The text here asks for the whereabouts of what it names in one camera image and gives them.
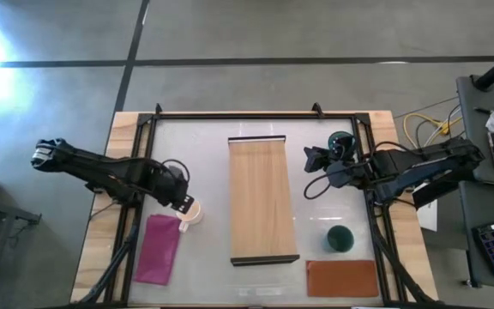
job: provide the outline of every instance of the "yellow cable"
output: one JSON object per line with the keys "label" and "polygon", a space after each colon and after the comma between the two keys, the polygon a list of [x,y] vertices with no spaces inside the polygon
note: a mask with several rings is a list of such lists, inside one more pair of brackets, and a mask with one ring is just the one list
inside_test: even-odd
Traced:
{"label": "yellow cable", "polygon": [[445,126],[443,127],[438,134],[436,134],[434,137],[432,137],[432,139],[430,140],[430,143],[429,145],[432,145],[432,143],[434,142],[434,140],[436,139],[437,136],[439,136],[440,134],[443,134],[443,135],[446,135],[449,133],[449,130],[451,130],[451,127],[453,126],[453,124],[456,124],[458,123],[459,121],[461,121],[462,117],[458,117],[457,119],[451,121],[451,124],[448,124],[447,123],[447,120],[445,120],[441,126]]}
{"label": "yellow cable", "polygon": [[415,143],[415,141],[411,138],[411,136],[409,135],[409,132],[407,131],[407,120],[410,118],[410,117],[420,117],[422,119],[426,119],[428,121],[430,121],[431,123],[433,123],[434,125],[436,126],[441,126],[443,125],[443,123],[437,121],[437,120],[434,120],[426,115],[423,115],[423,114],[419,114],[419,113],[416,113],[416,112],[413,112],[413,113],[410,113],[410,114],[407,114],[404,118],[403,118],[403,133],[405,133],[405,136],[407,137],[407,139],[409,140],[409,142],[412,144],[413,147],[415,148],[418,148],[419,146],[417,146],[417,144]]}

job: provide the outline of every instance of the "wooden cutting board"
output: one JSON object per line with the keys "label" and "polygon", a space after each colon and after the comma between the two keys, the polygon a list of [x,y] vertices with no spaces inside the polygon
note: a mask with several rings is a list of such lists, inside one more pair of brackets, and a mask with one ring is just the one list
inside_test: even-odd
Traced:
{"label": "wooden cutting board", "polygon": [[234,266],[291,263],[299,258],[285,140],[285,136],[228,139]]}

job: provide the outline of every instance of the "gray desk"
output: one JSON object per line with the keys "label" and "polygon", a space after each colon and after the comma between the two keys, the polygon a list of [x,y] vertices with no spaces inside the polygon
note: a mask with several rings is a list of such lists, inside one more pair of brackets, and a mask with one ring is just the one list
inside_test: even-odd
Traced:
{"label": "gray desk", "polygon": [[437,232],[422,229],[427,245],[468,250],[458,190],[437,199]]}
{"label": "gray desk", "polygon": [[467,139],[478,146],[485,156],[485,160],[474,170],[473,176],[480,182],[494,184],[494,164],[487,137],[487,128],[485,128],[489,116],[473,110],[474,107],[494,109],[494,86],[489,92],[479,91],[472,85],[469,77],[459,77],[456,80],[456,86]]}
{"label": "gray desk", "polygon": [[463,181],[459,184],[462,210],[467,228],[468,256],[472,263],[471,280],[494,287],[494,274],[474,240],[472,230],[494,223],[494,185]]}

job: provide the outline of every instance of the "wooden table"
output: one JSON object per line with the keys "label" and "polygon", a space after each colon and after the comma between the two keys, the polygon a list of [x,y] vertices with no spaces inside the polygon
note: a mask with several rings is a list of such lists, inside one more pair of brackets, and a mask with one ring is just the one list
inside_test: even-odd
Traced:
{"label": "wooden table", "polygon": [[[383,141],[398,142],[398,136],[395,131],[395,124],[392,118],[392,112],[362,112],[367,112],[370,114],[371,127],[373,129],[373,137],[375,139],[375,143]],[[136,132],[136,121],[139,113],[143,112],[116,113],[111,127],[110,137],[106,147],[105,155],[115,158],[130,156]],[[142,149],[142,146],[140,153],[144,154],[144,149]],[[404,196],[402,196],[401,198],[412,201],[411,197],[407,194],[404,194]],[[111,200],[108,196],[97,195],[94,199],[92,211],[94,212],[98,209],[102,209],[110,203]],[[415,282],[418,283],[418,285],[425,291],[425,293],[434,300],[437,300],[436,286],[431,272],[430,263],[428,261],[425,242],[422,237],[415,208],[404,203],[394,203],[390,208],[390,215],[392,218],[395,241],[401,262],[406,267],[407,271],[411,274]],[[85,296],[88,293],[89,289],[99,280],[100,276],[108,266],[108,263],[111,260],[111,253],[113,250],[118,217],[119,206],[115,206],[100,213],[89,223],[87,227],[85,242],[83,244],[79,267],[75,277],[75,284],[70,297],[71,301],[80,300],[83,296]],[[384,260],[386,264],[390,293],[392,299],[397,300],[394,272],[392,271],[391,266],[388,264],[388,261],[386,261],[386,258]],[[115,299],[119,297],[119,291],[121,291],[121,287],[123,285],[124,265],[125,261],[123,261],[122,266],[117,273],[117,284],[114,291]]]}

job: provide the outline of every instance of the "white cup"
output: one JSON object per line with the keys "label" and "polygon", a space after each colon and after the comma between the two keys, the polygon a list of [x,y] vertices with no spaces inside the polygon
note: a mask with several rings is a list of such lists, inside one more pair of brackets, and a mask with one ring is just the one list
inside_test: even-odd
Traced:
{"label": "white cup", "polygon": [[182,221],[180,222],[178,230],[180,230],[180,232],[182,233],[185,233],[190,225],[194,225],[202,220],[202,205],[199,202],[194,201],[186,214],[177,212],[177,217]]}

